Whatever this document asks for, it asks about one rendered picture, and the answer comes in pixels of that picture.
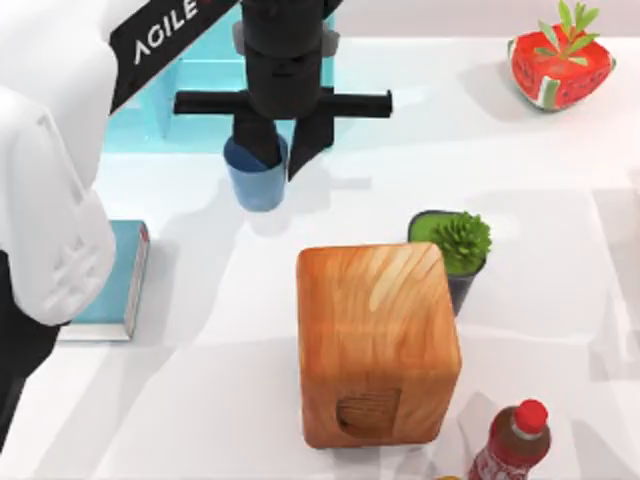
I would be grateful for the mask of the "blue cup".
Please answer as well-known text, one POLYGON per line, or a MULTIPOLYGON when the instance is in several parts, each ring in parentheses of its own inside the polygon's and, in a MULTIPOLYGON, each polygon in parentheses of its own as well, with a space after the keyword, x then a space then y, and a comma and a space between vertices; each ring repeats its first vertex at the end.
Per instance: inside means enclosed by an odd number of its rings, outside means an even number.
POLYGON ((247 211, 267 212, 284 198, 287 180, 288 145, 277 135, 280 163, 266 168, 252 153, 238 145, 232 137, 226 141, 223 157, 239 204, 247 211))

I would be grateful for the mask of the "light blue rack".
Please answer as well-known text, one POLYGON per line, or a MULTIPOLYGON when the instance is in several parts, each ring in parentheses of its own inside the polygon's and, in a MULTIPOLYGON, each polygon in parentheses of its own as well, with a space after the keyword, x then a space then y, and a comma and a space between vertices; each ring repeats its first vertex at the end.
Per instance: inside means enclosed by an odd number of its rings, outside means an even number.
POLYGON ((190 49, 150 81, 109 119, 105 153, 219 153, 232 119, 175 115, 179 90, 236 91, 245 87, 244 60, 204 59, 190 49))

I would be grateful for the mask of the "green plant in dark pot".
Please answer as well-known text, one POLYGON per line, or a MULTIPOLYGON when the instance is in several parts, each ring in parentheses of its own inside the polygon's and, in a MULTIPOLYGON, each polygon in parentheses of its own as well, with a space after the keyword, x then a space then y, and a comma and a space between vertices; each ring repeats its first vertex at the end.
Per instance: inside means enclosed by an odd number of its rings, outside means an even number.
POLYGON ((468 211, 424 210, 411 218, 407 240, 434 243, 440 249, 457 316, 491 251, 490 226, 468 211))

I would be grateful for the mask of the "light blue book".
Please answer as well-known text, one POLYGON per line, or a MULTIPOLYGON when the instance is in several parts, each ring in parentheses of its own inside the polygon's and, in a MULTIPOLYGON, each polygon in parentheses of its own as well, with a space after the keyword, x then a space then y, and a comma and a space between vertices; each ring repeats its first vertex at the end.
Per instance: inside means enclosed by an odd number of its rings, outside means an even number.
POLYGON ((59 342, 128 342, 133 337, 150 236, 142 220, 113 220, 116 258, 96 299, 60 329, 59 342))

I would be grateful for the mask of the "wooden box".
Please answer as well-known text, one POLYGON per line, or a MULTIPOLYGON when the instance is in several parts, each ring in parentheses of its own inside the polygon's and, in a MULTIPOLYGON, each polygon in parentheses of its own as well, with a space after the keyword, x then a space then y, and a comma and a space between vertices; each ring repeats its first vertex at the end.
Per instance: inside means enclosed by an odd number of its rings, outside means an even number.
POLYGON ((296 264, 301 415, 316 449, 425 444, 462 366, 432 243, 312 247, 296 264))

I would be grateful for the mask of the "watermelon plant pot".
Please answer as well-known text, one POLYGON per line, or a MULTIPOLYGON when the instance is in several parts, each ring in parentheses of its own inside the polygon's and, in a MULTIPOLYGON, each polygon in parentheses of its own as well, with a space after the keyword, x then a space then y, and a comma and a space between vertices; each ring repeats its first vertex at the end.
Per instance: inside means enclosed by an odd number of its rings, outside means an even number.
POLYGON ((596 91, 617 66, 613 54, 589 28, 600 9, 558 0, 559 21, 507 42, 511 76, 523 96, 546 112, 565 110, 596 91))

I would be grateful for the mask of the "red bottle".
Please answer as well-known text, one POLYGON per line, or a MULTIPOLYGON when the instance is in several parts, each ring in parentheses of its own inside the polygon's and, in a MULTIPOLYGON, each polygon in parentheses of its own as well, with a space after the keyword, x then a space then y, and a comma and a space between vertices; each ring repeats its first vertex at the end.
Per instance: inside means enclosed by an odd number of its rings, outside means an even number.
POLYGON ((529 480, 531 470, 548 454, 548 411, 536 399, 501 409, 485 446, 476 454, 467 480, 529 480))

